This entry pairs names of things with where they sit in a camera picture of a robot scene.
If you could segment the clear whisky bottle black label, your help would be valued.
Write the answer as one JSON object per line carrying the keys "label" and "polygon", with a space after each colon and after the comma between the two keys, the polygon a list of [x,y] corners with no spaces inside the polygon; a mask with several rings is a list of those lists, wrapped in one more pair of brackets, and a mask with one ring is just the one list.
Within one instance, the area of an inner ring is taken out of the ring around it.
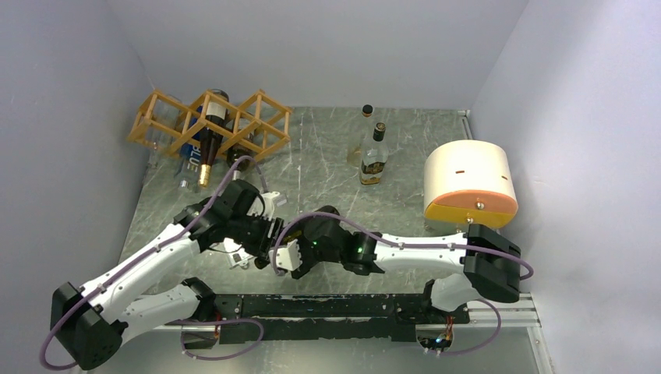
{"label": "clear whisky bottle black label", "polygon": [[378,122],[375,124],[373,131],[362,140],[359,168],[359,181],[362,185],[378,184],[383,177],[389,154],[384,140],[385,132],[386,125]]}

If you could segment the clear round glass bottle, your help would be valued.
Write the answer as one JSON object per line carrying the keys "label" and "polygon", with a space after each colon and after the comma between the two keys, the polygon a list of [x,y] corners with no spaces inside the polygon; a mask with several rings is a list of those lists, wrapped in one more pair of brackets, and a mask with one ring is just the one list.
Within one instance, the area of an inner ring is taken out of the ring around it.
{"label": "clear round glass bottle", "polygon": [[357,168],[360,164],[362,156],[361,144],[362,140],[369,132],[370,117],[372,115],[373,106],[371,104],[363,105],[361,115],[358,117],[358,121],[352,126],[351,132],[349,133],[346,161],[349,166],[354,168]]}

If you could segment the dark green wine bottle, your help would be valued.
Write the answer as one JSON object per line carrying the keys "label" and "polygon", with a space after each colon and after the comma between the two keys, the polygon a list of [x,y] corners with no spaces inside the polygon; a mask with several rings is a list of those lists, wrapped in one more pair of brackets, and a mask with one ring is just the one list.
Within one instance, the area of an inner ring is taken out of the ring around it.
{"label": "dark green wine bottle", "polygon": [[254,263],[254,266],[255,266],[258,270],[263,270],[263,269],[265,269],[265,268],[267,268],[267,267],[272,268],[272,267],[273,267],[273,264],[272,264],[272,253],[271,253],[271,252],[267,252],[267,253],[264,253],[264,254],[260,254],[260,255],[254,256],[253,263]]}

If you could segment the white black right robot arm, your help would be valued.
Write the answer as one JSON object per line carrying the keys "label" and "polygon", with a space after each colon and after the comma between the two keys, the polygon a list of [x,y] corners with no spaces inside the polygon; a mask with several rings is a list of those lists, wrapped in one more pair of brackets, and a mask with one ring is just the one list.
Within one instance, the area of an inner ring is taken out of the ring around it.
{"label": "white black right robot arm", "polygon": [[447,276],[426,285],[422,316],[440,322],[460,305],[477,299],[515,303],[521,269],[529,266],[512,241],[484,224],[440,237],[402,237],[366,228],[337,213],[315,211],[290,221],[279,234],[275,266],[292,277],[318,263],[339,263],[360,276],[395,270],[441,270]]}

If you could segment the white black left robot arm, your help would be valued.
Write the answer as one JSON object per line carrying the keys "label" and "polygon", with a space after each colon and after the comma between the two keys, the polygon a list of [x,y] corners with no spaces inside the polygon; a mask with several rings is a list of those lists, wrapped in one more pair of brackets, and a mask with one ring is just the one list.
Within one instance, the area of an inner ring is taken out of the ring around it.
{"label": "white black left robot arm", "polygon": [[186,206],[154,239],[106,273],[75,286],[58,287],[51,299],[50,332],[41,347],[41,364],[52,340],[71,355],[75,366],[103,365],[129,340],[180,319],[204,324],[216,312],[215,293],[198,279],[185,280],[157,295],[143,292],[178,264],[234,242],[257,257],[268,254],[278,222],[277,207],[286,196],[260,192],[234,180],[222,192]]}

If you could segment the blue labelled clear bottle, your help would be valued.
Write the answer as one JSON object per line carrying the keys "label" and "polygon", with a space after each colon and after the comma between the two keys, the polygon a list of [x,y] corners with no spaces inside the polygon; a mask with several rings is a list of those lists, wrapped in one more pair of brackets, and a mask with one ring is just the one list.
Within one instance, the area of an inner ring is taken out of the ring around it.
{"label": "blue labelled clear bottle", "polygon": [[199,192],[200,164],[200,148],[190,143],[184,143],[179,150],[179,167],[175,173],[175,180],[180,189]]}

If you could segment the wooden wine rack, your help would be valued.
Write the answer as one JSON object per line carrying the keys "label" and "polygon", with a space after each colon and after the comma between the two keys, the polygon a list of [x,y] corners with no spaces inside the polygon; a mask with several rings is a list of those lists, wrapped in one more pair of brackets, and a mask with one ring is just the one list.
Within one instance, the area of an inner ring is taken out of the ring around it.
{"label": "wooden wine rack", "polygon": [[[167,125],[155,115],[156,104],[162,103],[175,109],[175,122]],[[231,120],[248,123],[243,129],[227,130],[205,119],[210,104],[217,104],[227,110]],[[139,106],[133,126],[127,136],[129,142],[138,143],[164,155],[176,156],[182,145],[200,144],[193,138],[201,129],[209,128],[223,136],[224,142],[219,156],[235,144],[251,150],[256,161],[269,157],[290,142],[289,120],[293,115],[290,107],[284,106],[263,90],[253,93],[240,105],[211,90],[204,91],[194,102],[183,104],[160,90],[153,90]]]}

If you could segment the red wine bottle gold cap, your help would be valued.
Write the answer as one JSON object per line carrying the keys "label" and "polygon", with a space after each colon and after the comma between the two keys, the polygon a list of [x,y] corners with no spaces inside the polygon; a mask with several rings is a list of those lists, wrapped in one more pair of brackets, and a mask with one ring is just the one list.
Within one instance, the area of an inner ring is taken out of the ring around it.
{"label": "red wine bottle gold cap", "polygon": [[[207,106],[207,115],[205,119],[221,128],[226,124],[226,116],[228,111],[225,107],[215,102],[210,102]],[[209,184],[212,166],[215,162],[218,149],[220,148],[223,136],[210,129],[204,127],[200,130],[200,175],[199,186],[206,188]]]}

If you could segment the clear plastic blister package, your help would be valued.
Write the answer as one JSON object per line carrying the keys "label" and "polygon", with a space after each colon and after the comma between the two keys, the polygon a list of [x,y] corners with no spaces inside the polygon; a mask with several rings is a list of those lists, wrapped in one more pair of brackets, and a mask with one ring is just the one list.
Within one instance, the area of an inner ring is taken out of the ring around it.
{"label": "clear plastic blister package", "polygon": [[231,269],[239,267],[246,270],[249,268],[252,259],[253,257],[243,249],[228,254],[228,261]]}

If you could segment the cream orange cylindrical drawer box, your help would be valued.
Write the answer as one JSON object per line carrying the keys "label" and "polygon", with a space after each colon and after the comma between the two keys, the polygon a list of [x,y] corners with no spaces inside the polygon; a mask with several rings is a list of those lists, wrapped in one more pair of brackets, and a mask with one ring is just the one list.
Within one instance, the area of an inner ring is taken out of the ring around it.
{"label": "cream orange cylindrical drawer box", "polygon": [[505,151],[462,139],[437,147],[423,168],[423,216],[449,224],[484,224],[499,229],[518,212]]}

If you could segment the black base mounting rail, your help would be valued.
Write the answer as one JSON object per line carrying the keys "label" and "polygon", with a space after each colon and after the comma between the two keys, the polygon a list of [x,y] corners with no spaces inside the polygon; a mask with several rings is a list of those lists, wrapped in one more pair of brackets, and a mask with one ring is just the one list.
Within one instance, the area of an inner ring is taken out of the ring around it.
{"label": "black base mounting rail", "polygon": [[451,312],[435,309],[430,287],[421,294],[261,295],[212,294],[196,277],[183,281],[199,305],[193,323],[227,321],[219,344],[264,340],[388,338],[415,342],[422,325],[467,324],[468,307]]}

